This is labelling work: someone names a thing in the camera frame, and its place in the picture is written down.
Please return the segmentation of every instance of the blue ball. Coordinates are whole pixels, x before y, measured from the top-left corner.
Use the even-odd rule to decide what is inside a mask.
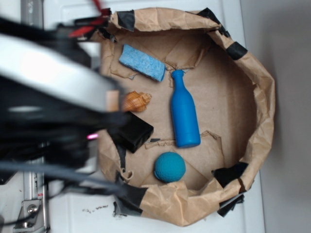
[[[184,159],[174,152],[161,154],[155,162],[155,176],[165,183],[180,180],[185,172]]]

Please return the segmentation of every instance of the blue sponge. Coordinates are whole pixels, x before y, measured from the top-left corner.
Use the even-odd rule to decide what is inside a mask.
[[[119,62],[139,73],[161,82],[165,74],[165,64],[129,45],[124,45]]]

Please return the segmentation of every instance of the paper bag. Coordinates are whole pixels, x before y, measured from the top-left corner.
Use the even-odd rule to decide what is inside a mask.
[[[274,131],[275,83],[271,75],[230,34],[207,8],[198,14],[148,8],[116,12],[106,32],[94,35],[102,43],[102,74],[122,83],[128,92],[150,93],[144,112],[135,113],[154,127],[134,154],[99,132],[101,170],[128,194],[116,199],[117,210],[156,218],[178,226],[193,224],[239,201],[251,188],[268,155]],[[166,64],[162,82],[121,65],[123,44]],[[171,71],[184,69],[192,94],[202,143],[194,148],[175,145],[170,100]],[[164,184],[154,176],[157,157],[168,151],[186,161],[186,174]]]

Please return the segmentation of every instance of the blue bottle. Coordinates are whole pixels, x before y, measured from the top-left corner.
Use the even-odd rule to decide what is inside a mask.
[[[183,76],[182,70],[172,73],[175,90],[171,101],[171,111],[176,145],[179,148],[189,148],[198,146],[201,143],[201,138],[194,101],[185,88]]]

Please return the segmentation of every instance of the brown seashell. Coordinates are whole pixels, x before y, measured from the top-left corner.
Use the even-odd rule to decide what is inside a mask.
[[[147,109],[147,104],[150,102],[151,95],[147,93],[130,92],[125,96],[123,102],[123,111],[125,112],[142,112]]]

